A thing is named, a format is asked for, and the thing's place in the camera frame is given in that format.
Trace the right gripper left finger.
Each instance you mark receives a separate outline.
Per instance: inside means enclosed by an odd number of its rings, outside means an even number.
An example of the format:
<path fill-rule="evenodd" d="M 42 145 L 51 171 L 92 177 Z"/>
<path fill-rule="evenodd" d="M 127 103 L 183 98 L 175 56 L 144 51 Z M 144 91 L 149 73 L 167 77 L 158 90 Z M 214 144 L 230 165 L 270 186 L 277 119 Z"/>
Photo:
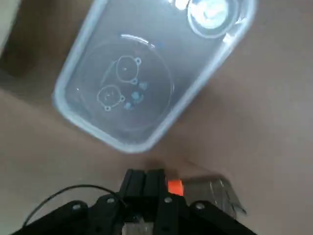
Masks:
<path fill-rule="evenodd" d="M 26 218 L 16 235 L 122 235 L 126 230 L 151 232 L 154 225 L 154 198 L 146 196 L 147 172 L 129 169 L 118 192 L 105 187 L 81 184 L 64 188 L 41 202 Z M 56 196 L 78 188 L 104 191 L 94 205 L 70 201 L 31 222 L 31 218 Z"/>

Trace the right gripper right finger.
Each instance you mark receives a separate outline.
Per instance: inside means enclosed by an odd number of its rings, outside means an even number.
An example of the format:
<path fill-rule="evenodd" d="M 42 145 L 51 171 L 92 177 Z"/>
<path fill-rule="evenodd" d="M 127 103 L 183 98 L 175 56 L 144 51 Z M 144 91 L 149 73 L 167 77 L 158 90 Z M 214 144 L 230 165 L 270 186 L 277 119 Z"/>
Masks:
<path fill-rule="evenodd" d="M 146 176 L 146 196 L 154 198 L 154 235 L 253 235 L 254 232 L 208 201 L 187 205 L 168 192 L 163 169 Z"/>

